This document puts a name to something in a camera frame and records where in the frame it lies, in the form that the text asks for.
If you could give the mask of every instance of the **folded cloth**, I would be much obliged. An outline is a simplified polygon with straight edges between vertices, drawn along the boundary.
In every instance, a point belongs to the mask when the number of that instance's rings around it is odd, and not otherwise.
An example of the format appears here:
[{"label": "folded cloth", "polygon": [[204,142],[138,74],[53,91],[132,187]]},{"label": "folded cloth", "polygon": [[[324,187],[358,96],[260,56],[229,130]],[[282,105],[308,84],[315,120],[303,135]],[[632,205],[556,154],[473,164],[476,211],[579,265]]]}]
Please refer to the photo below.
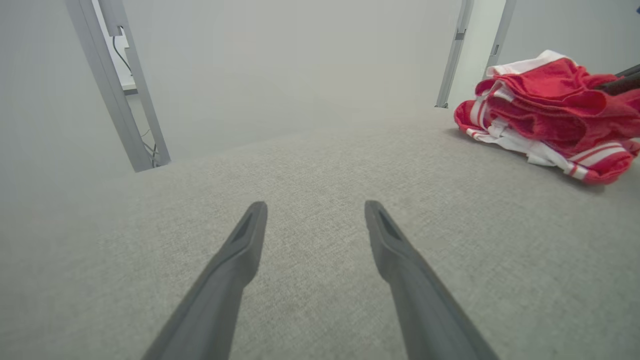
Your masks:
[{"label": "folded cloth", "polygon": [[560,54],[490,67],[475,101],[454,112],[473,139],[527,155],[536,165],[557,166],[589,184],[610,184],[640,152],[640,92],[613,97],[591,88],[611,81],[589,75]]},{"label": "folded cloth", "polygon": [[640,89],[617,96],[593,89],[617,79],[614,75],[590,75],[549,50],[535,59],[489,67],[487,75],[493,77],[476,86],[476,95],[504,85],[489,98],[491,112],[522,136],[564,155],[640,137]]}]

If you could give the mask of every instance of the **red and white cloth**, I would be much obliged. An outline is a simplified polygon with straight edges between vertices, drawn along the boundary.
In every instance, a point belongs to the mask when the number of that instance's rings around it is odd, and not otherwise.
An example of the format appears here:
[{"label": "red and white cloth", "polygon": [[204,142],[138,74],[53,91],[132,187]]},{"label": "red and white cloth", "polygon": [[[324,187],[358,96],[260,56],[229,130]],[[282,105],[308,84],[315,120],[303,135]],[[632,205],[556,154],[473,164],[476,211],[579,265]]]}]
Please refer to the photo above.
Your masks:
[{"label": "red and white cloth", "polygon": [[473,139],[522,152],[590,184],[618,179],[640,152],[640,90],[611,96],[593,88],[616,79],[589,75],[573,60],[545,51],[531,60],[489,67],[476,100],[454,112]]}]

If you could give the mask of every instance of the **stack of folded clothing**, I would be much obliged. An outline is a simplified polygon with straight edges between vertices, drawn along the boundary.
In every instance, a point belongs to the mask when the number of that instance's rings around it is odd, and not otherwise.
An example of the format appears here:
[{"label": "stack of folded clothing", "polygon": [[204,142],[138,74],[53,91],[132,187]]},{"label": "stack of folded clothing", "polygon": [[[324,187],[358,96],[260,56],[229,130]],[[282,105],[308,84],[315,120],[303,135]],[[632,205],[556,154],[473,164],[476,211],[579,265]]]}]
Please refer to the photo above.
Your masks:
[{"label": "stack of folded clothing", "polygon": [[545,51],[531,60],[489,67],[476,100],[455,121],[473,139],[522,152],[589,184],[611,184],[640,152],[640,89],[611,96],[596,87],[615,75],[590,75]]}]

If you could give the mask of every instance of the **red cloth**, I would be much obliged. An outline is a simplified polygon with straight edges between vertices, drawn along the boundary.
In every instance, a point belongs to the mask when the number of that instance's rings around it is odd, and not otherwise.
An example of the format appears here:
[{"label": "red cloth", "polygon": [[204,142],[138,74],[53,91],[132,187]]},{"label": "red cloth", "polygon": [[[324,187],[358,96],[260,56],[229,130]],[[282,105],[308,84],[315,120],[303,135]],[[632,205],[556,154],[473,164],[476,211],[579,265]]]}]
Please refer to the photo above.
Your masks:
[{"label": "red cloth", "polygon": [[492,113],[522,136],[574,155],[600,143],[640,137],[640,89],[618,96],[593,90],[615,79],[589,75],[571,59],[561,58],[522,74],[496,74],[476,86],[476,95],[502,81],[515,99],[492,97]]}]

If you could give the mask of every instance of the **gray fabric surface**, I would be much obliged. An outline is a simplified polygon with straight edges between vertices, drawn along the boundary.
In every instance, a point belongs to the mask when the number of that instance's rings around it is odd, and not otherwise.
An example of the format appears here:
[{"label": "gray fabric surface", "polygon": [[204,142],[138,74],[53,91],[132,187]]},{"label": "gray fabric surface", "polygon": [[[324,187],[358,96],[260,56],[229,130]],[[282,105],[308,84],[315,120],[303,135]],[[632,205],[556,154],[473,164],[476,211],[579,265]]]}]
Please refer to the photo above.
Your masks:
[{"label": "gray fabric surface", "polygon": [[640,356],[640,168],[586,187],[449,110],[172,163],[0,223],[0,358],[138,359],[255,200],[232,359],[403,359],[364,201],[381,201],[503,359]]}]

